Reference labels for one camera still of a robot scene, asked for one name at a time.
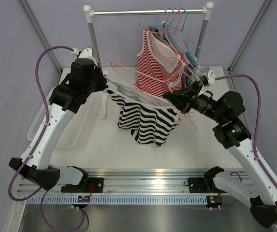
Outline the blue tank top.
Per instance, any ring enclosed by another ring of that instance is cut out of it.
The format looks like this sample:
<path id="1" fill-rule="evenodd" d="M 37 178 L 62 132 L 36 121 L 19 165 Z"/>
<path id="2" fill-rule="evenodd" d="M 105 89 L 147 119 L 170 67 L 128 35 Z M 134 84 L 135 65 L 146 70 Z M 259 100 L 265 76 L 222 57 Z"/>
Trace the blue tank top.
<path id="1" fill-rule="evenodd" d="M 159 34 L 159 36 L 162 38 L 160 42 L 167 45 L 173 51 L 173 53 L 180 54 L 180 56 L 185 59 L 184 62 L 188 65 L 190 69 L 196 70 L 197 62 L 195 57 L 192 56 L 191 53 L 182 46 L 181 42 L 176 38 L 176 36 L 167 33 L 169 39 L 166 40 L 164 34 Z"/>

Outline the black white striped tank top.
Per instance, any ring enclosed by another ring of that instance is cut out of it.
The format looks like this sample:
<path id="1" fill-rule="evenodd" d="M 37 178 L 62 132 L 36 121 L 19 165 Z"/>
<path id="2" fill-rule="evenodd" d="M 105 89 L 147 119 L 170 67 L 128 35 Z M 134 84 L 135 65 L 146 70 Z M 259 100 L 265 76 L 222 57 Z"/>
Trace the black white striped tank top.
<path id="1" fill-rule="evenodd" d="M 160 147 L 179 125 L 180 112 L 167 100 L 108 77 L 110 99 L 120 107 L 117 128 L 128 130 L 138 144 Z"/>

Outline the red white striped tank top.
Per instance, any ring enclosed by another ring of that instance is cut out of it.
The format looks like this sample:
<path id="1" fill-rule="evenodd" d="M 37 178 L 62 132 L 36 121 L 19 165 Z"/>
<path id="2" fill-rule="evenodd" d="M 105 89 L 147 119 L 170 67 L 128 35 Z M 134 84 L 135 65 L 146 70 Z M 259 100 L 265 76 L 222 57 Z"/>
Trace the red white striped tank top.
<path id="1" fill-rule="evenodd" d="M 161 60 L 160 55 L 156 55 L 156 49 L 151 45 L 158 43 L 158 49 L 164 53 L 165 47 L 150 35 L 146 30 L 142 36 L 142 49 L 137 53 L 137 80 L 135 86 L 142 91 L 161 97 L 166 92 L 179 90 L 182 88 L 181 72 L 185 64 L 177 55 L 173 62 Z"/>

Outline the blue wire hanger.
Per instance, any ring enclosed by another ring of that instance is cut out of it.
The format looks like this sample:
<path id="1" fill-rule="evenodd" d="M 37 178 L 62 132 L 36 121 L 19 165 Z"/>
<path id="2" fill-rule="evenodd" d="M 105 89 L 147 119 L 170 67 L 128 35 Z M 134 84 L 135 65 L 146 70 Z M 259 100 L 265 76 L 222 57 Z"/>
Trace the blue wire hanger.
<path id="1" fill-rule="evenodd" d="M 173 33 L 175 33 L 177 30 L 181 30 L 183 29 L 184 35 L 187 38 L 186 34 L 185 34 L 185 26 L 187 23 L 187 13 L 185 12 L 184 8 L 170 8 L 170 10 L 173 13 L 173 18 L 169 21 L 168 25 L 167 25 L 167 30 L 168 32 L 172 31 L 171 27 L 174 27 L 175 30 L 173 31 Z M 183 37 L 182 33 L 180 31 L 178 31 L 179 33 L 179 38 L 180 40 L 183 42 L 183 44 L 186 46 L 186 49 L 190 52 L 190 48 L 188 46 L 188 43 L 186 42 L 185 38 Z"/>
<path id="2" fill-rule="evenodd" d="M 161 60 L 165 63 L 173 62 L 177 59 L 177 55 L 179 55 L 183 62 L 187 65 L 185 67 L 184 74 L 189 77 L 193 77 L 198 66 L 197 56 L 193 54 L 191 46 L 185 46 L 179 37 L 180 33 L 184 34 L 184 25 L 187 21 L 187 17 L 185 17 L 183 24 L 180 26 L 182 18 L 181 14 L 185 13 L 185 9 L 176 8 L 176 10 L 178 11 L 180 17 L 176 26 L 172 25 L 174 22 L 173 20 L 170 22 L 163 21 L 161 25 L 156 24 L 153 26 L 139 23 L 140 26 L 144 27 L 139 27 L 137 33 L 140 37 L 142 37 L 143 32 L 149 30 L 151 36 L 156 38 L 160 44 L 168 47 L 168 49 L 165 49 L 163 53 L 161 49 L 158 49 L 158 43 L 152 44 L 152 49 L 156 49 L 155 54 L 160 55 Z"/>

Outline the green white striped tank top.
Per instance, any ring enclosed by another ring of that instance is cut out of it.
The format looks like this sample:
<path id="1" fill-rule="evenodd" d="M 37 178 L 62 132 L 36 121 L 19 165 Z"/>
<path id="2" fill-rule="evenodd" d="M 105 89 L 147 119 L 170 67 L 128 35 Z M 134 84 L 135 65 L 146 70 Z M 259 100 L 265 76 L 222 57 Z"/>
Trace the green white striped tank top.
<path id="1" fill-rule="evenodd" d="M 191 49 L 191 46 L 190 46 L 187 38 L 184 35 L 183 29 L 177 30 L 175 33 L 173 33 L 175 28 L 174 27 L 171 27 L 171 28 L 172 28 L 172 31 L 166 33 L 169 39 L 167 39 L 167 37 L 165 35 L 163 35 L 162 38 L 167 43 L 169 43 L 169 41 L 170 41 L 171 44 L 173 45 L 173 47 L 177 51 L 183 53 L 189 60 L 190 64 L 188 65 L 188 68 L 186 68 L 186 71 L 185 71 L 186 74 L 188 75 L 185 77 L 185 83 L 186 83 L 186 86 L 190 86 L 194 82 L 193 79 L 191 78 L 192 71 L 196 72 L 196 69 L 198 67 L 198 61 L 197 61 L 197 58 L 193 55 L 193 51 Z M 182 33 L 183 37 L 185 38 L 186 42 L 188 43 L 190 52 L 186 49 L 186 46 L 180 40 L 178 31 L 180 31 Z"/>

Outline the mauve tank top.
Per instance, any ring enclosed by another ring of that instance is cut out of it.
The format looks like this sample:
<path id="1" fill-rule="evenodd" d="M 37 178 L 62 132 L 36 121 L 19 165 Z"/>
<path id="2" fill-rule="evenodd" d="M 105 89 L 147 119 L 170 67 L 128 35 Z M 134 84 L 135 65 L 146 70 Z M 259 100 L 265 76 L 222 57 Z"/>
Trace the mauve tank top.
<path id="1" fill-rule="evenodd" d="M 156 28 L 156 27 L 150 27 L 150 32 L 152 33 L 152 35 L 158 39 L 159 41 L 162 39 L 160 36 L 159 36 L 159 30 Z"/>

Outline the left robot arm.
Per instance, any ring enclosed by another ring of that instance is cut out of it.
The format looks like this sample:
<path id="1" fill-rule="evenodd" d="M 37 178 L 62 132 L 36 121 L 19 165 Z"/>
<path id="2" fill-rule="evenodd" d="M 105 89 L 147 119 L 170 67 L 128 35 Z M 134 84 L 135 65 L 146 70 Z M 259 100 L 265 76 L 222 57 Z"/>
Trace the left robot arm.
<path id="1" fill-rule="evenodd" d="M 62 185 L 64 192 L 89 191 L 87 171 L 76 166 L 55 167 L 50 160 L 80 107 L 93 93 L 102 91 L 120 108 L 117 128 L 129 131 L 139 144 L 163 145 L 180 123 L 180 110 L 168 101 L 118 84 L 105 77 L 92 59 L 77 58 L 65 80 L 46 101 L 45 121 L 29 147 L 21 157 L 11 158 L 9 166 L 44 190 Z"/>

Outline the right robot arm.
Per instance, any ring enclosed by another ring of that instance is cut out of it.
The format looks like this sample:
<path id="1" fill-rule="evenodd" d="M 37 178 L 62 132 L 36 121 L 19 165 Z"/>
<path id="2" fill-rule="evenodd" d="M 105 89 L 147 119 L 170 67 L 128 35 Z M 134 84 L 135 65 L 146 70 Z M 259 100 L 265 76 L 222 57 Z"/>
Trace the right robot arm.
<path id="1" fill-rule="evenodd" d="M 219 166 L 203 175 L 203 186 L 210 192 L 226 192 L 249 208 L 254 219 L 265 228 L 277 224 L 277 176 L 255 146 L 255 139 L 239 116 L 245 111 L 241 95 L 224 93 L 218 100 L 201 93 L 202 85 L 176 91 L 169 100 L 187 113 L 191 109 L 214 120 L 213 133 L 217 141 L 241 164 L 254 188 L 233 179 Z"/>

